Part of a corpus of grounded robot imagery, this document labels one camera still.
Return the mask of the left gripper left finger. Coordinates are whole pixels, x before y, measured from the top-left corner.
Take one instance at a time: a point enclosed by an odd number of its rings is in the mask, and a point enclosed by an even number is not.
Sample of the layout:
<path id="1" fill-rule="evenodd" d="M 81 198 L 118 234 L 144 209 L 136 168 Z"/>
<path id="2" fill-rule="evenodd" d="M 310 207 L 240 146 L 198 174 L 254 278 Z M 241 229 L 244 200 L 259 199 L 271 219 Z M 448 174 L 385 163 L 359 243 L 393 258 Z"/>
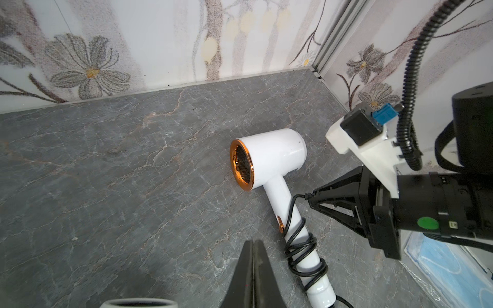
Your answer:
<path id="1" fill-rule="evenodd" d="M 254 241 L 245 241 L 221 308 L 254 306 Z"/>

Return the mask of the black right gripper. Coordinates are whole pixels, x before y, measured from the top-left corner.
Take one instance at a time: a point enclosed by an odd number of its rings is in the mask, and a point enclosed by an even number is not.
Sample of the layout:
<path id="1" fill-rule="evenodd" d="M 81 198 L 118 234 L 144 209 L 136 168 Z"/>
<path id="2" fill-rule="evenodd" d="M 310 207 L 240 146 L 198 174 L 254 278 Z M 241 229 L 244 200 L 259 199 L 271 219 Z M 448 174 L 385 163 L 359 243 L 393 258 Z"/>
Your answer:
<path id="1" fill-rule="evenodd" d="M 361 196 L 362 224 L 358 214 L 345 214 L 323 203 L 355 202 Z M 365 167 L 357 167 L 336 180 L 315 189 L 308 198 L 309 206 L 343 226 L 367 238 L 372 248 L 382 250 L 385 257 L 402 259 L 399 231 L 394 219 L 394 204 L 386 187 Z"/>

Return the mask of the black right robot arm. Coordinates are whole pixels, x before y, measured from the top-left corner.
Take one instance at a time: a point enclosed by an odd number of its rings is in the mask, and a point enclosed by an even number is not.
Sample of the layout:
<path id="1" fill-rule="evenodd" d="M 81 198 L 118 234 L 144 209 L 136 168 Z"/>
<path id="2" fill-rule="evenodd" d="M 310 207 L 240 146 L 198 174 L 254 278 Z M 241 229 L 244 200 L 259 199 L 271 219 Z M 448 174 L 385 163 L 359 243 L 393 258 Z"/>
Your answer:
<path id="1" fill-rule="evenodd" d="M 304 198 L 309 206 L 399 260 L 402 230 L 445 243 L 492 250 L 492 84 L 455 94 L 453 119 L 435 140 L 443 173 L 421 173 L 422 152 L 413 125 L 419 70 L 437 30 L 459 15 L 459 1 L 444 1 L 415 39 L 403 92 L 374 84 L 327 132 L 339 153 L 362 165 Z"/>

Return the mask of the blue face mask pack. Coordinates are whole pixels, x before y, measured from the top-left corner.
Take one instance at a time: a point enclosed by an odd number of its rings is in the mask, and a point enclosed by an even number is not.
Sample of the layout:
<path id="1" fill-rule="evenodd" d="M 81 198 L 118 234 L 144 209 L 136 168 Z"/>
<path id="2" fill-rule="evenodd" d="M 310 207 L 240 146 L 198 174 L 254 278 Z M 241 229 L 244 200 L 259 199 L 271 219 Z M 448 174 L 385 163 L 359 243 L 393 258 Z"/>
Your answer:
<path id="1" fill-rule="evenodd" d="M 401 264 L 435 307 L 492 307 L 492 254 L 408 232 Z"/>

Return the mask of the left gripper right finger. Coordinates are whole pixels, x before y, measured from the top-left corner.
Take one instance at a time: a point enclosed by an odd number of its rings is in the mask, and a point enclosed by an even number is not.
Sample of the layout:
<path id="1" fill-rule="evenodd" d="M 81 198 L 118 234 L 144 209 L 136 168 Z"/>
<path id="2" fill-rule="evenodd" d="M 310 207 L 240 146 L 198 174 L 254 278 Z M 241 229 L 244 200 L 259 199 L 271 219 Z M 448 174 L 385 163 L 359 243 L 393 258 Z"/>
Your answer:
<path id="1" fill-rule="evenodd" d="M 267 250 L 260 240 L 254 242 L 254 307 L 286 308 Z"/>

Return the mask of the white hair dryer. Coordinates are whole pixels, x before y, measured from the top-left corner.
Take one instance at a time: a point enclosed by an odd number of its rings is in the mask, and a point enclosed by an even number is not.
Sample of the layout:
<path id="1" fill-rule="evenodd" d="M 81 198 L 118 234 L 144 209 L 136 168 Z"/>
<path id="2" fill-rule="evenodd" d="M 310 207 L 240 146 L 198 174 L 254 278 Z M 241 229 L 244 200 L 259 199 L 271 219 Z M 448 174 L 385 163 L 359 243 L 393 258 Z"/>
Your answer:
<path id="1" fill-rule="evenodd" d="M 317 239 L 307 230 L 306 219 L 295 205 L 285 176 L 305 163 L 302 136 L 284 128 L 235 139 L 230 145 L 231 169 L 244 191 L 262 187 L 286 244 L 290 271 L 300 278 L 312 307 L 333 307 L 336 294 L 327 276 L 328 266 L 317 253 Z"/>
<path id="2" fill-rule="evenodd" d="M 129 298 L 105 301 L 100 308 L 179 308 L 179 306 L 177 302 L 168 299 Z"/>

